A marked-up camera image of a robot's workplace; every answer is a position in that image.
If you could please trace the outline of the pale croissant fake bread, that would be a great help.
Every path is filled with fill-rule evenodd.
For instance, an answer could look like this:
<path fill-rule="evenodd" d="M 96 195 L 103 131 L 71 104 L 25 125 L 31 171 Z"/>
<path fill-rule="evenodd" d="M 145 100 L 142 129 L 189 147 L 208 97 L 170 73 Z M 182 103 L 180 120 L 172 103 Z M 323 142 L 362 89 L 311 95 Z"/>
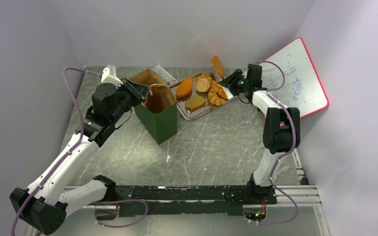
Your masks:
<path fill-rule="evenodd" d="M 211 101 L 209 101 L 209 102 L 210 102 L 211 104 L 216 105 L 216 106 L 219 106 L 219 105 L 222 105 L 222 104 L 225 102 L 225 101 L 224 101 L 222 104 L 220 104 L 220 102 L 217 102 L 217 101 L 214 100 L 214 98 L 217 99 L 216 94 L 215 94 L 216 92 L 215 92 L 214 90 L 211 90 L 210 93 L 211 93 L 211 94 L 210 94 L 210 99 L 211 99 Z"/>

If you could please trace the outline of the green paper bag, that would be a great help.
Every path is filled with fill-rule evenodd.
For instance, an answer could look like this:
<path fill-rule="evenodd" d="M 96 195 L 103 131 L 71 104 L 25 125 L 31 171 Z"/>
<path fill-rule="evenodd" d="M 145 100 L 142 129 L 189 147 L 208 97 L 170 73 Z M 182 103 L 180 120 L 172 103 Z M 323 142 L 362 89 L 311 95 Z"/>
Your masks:
<path fill-rule="evenodd" d="M 161 76 L 147 69 L 129 80 L 151 87 L 146 100 L 134 110 L 157 144 L 160 145 L 176 135 L 178 131 L 176 97 Z"/>

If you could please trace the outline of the long orange fake baguette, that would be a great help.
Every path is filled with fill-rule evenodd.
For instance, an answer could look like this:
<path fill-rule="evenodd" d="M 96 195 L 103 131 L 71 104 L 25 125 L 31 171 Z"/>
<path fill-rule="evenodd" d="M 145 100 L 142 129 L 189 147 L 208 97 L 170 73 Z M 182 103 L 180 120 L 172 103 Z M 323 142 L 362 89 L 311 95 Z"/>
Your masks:
<path fill-rule="evenodd" d="M 211 66 L 216 66 L 217 67 L 217 70 L 218 70 L 218 74 L 220 75 L 220 77 L 223 79 L 224 76 L 225 76 L 225 73 L 224 73 L 224 70 L 220 64 L 220 61 L 219 61 L 219 58 L 218 56 L 213 56 L 211 59 L 210 59 L 210 63 L 211 63 Z"/>

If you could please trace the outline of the pale round fake bun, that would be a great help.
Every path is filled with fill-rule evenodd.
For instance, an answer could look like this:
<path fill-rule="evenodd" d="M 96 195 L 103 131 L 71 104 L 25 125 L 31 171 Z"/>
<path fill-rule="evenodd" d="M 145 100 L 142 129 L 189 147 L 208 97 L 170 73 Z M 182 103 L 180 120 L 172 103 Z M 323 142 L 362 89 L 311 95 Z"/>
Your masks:
<path fill-rule="evenodd" d="M 196 83 L 196 90 L 198 92 L 207 92 L 210 89 L 210 80 L 206 77 L 199 77 Z"/>

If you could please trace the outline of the metal baking tray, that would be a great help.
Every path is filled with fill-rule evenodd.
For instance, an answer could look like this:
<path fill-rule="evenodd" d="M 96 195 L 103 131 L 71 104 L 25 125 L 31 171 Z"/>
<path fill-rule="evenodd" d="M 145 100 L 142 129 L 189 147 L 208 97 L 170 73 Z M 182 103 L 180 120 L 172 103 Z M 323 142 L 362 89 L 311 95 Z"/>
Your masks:
<path fill-rule="evenodd" d="M 218 108 L 217 105 L 210 103 L 207 92 L 199 92 L 196 88 L 197 81 L 199 80 L 199 77 L 203 74 L 210 76 L 211 79 L 216 81 L 216 82 L 219 82 L 219 81 L 222 80 L 222 78 L 220 77 L 220 75 L 218 73 L 218 69 L 217 69 L 216 66 L 212 66 L 212 67 L 206 69 L 205 71 L 192 76 L 193 77 L 193 84 L 192 84 L 191 92 L 188 95 L 186 95 L 182 98 L 177 98 L 177 102 L 176 102 L 177 109 L 185 120 L 190 121 L 190 120 L 197 119 L 197 118 L 207 114 L 208 112 Z M 204 101 L 205 101 L 204 106 L 202 108 L 197 109 L 197 110 L 189 111 L 188 108 L 186 107 L 186 102 L 188 100 L 190 100 L 192 97 L 197 97 L 197 96 L 200 96 L 204 99 Z"/>

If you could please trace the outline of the round seeded fake bread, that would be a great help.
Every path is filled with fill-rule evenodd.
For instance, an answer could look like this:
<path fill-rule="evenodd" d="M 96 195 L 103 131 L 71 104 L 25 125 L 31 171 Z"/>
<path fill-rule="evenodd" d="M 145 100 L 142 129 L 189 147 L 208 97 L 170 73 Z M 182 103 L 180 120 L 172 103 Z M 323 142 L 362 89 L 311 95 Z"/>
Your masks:
<path fill-rule="evenodd" d="M 205 105 L 206 105 L 206 101 L 200 95 L 193 96 L 185 102 L 185 108 L 189 112 L 196 111 L 204 107 Z"/>

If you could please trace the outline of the smooth orange fake loaf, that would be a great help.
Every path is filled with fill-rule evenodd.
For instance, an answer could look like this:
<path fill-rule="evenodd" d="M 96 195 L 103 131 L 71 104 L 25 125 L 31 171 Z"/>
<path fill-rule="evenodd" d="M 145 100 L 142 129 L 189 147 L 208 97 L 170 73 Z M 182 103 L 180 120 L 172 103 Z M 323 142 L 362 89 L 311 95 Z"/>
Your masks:
<path fill-rule="evenodd" d="M 187 79 L 182 81 L 177 87 L 175 97 L 182 98 L 188 95 L 192 91 L 192 86 L 193 86 L 193 77 L 188 77 Z"/>

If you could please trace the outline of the braided orange fake bread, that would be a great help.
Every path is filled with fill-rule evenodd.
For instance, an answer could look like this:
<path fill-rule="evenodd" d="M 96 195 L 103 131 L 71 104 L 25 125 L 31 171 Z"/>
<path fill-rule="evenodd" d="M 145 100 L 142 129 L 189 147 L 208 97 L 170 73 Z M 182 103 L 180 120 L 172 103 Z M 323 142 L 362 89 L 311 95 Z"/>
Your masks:
<path fill-rule="evenodd" d="M 210 89 L 208 90 L 208 99 L 209 101 L 211 101 L 210 99 L 210 91 L 211 90 L 214 90 L 216 93 L 216 97 L 217 99 L 214 98 L 215 101 L 217 102 L 220 102 L 220 104 L 222 104 L 224 101 L 228 100 L 228 96 L 227 94 L 225 93 L 223 87 L 221 85 L 219 85 L 215 79 L 213 79 L 211 76 L 209 75 L 206 75 L 206 74 L 202 74 L 200 76 L 200 78 L 205 78 L 205 79 L 208 79 L 210 81 Z"/>

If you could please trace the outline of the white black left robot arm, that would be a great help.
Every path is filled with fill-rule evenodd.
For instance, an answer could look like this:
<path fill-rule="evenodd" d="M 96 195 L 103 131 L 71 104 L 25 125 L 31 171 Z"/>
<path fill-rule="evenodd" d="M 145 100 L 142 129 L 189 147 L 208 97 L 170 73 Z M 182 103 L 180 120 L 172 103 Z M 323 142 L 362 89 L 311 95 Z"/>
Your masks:
<path fill-rule="evenodd" d="M 99 84 L 92 94 L 92 106 L 81 119 L 79 129 L 55 161 L 27 188 L 15 188 L 10 200 L 22 219 L 44 235 L 54 233 L 64 220 L 94 203 L 111 204 L 118 199 L 113 180 L 98 175 L 87 184 L 64 189 L 82 163 L 92 157 L 118 129 L 116 123 L 149 95 L 150 86 L 121 78 L 119 85 Z"/>

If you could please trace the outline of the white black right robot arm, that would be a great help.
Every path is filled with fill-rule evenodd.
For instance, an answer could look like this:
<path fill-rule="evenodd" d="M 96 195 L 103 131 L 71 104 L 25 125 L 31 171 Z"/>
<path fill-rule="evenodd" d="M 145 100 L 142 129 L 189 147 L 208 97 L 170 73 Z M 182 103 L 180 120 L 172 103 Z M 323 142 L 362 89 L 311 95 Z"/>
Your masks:
<path fill-rule="evenodd" d="M 265 152 L 246 186 L 246 198 L 253 204 L 275 187 L 273 178 L 281 162 L 300 144 L 299 109 L 285 106 L 272 95 L 274 88 L 262 85 L 262 71 L 261 65 L 249 64 L 246 75 L 238 69 L 219 82 L 232 95 L 243 94 L 249 104 L 265 115 L 262 138 Z"/>

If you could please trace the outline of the clear plastic packet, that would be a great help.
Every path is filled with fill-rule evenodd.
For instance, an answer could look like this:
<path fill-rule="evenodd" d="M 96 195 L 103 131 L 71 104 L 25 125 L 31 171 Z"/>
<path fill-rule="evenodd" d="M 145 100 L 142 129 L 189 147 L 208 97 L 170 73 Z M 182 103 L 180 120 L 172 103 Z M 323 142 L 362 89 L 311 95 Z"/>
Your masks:
<path fill-rule="evenodd" d="M 152 70 L 156 72 L 168 86 L 173 86 L 178 82 L 169 72 L 167 72 L 160 65 L 153 67 Z"/>

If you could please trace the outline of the pink framed whiteboard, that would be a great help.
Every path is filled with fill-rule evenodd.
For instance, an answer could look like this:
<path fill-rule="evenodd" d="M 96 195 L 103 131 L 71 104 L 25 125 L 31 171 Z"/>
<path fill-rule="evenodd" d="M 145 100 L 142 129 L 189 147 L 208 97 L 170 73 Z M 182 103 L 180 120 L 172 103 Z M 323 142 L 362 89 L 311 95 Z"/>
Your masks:
<path fill-rule="evenodd" d="M 328 108 L 330 101 L 303 38 L 271 55 L 262 66 L 262 86 L 282 104 L 296 107 L 301 118 Z"/>

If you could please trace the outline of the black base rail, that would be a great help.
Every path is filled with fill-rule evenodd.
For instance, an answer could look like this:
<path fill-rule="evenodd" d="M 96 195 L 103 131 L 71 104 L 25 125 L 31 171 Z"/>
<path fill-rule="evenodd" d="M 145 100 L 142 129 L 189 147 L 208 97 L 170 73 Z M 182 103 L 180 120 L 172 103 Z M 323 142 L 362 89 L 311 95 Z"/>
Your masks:
<path fill-rule="evenodd" d="M 277 203 L 272 186 L 199 185 L 199 186 L 127 186 L 109 188 L 94 205 L 115 205 L 120 217 L 137 215 L 214 214 L 242 216 L 247 205 Z"/>

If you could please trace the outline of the aluminium frame rail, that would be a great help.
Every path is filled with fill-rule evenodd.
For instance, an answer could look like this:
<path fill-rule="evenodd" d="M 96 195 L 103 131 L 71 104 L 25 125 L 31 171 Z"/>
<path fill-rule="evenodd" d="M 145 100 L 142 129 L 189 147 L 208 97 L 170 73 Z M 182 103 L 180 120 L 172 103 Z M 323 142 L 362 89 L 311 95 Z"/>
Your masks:
<path fill-rule="evenodd" d="M 300 180 L 307 180 L 304 168 L 302 166 L 298 149 L 296 148 L 293 153 L 292 157 L 295 163 L 296 172 L 298 175 L 298 179 Z M 278 185 L 278 187 L 287 193 L 293 200 L 297 203 L 298 207 L 312 207 L 315 219 L 317 223 L 318 232 L 321 236 L 331 236 L 330 229 L 325 219 L 324 210 L 322 207 L 322 202 L 320 199 L 319 192 L 315 184 L 308 184 L 308 185 Z M 293 203 L 289 201 L 289 199 L 284 196 L 280 191 L 276 191 L 278 203 L 276 205 L 268 205 L 268 209 L 270 207 L 293 207 Z M 38 233 L 36 229 L 32 226 L 27 226 L 24 230 L 24 233 L 21 235 L 23 236 L 34 236 Z"/>

